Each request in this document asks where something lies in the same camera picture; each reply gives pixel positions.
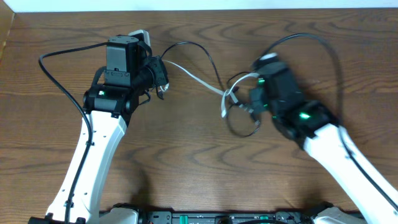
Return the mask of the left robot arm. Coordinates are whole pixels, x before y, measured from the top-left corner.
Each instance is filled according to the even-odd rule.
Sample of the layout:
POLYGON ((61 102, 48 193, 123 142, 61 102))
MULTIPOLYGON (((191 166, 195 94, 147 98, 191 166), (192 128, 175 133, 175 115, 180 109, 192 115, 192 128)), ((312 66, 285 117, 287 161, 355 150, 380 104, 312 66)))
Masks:
POLYGON ((110 37, 106 66, 99 68, 83 104, 71 101, 82 115, 80 138, 63 184, 43 218, 29 223, 144 223, 146 218, 125 205, 100 212, 109 168, 139 97, 168 83, 159 56, 153 56, 149 33, 137 30, 110 37))

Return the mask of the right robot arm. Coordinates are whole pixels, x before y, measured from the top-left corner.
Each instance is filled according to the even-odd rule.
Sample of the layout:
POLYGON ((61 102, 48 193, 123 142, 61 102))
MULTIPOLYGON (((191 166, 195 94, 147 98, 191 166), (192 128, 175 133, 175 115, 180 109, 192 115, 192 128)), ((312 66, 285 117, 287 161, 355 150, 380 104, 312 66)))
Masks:
POLYGON ((250 92, 254 111, 270 112, 275 128, 332 175, 368 223, 397 223, 397 190, 356 147, 341 121, 306 98, 286 63, 269 60, 254 71, 259 77, 250 92))

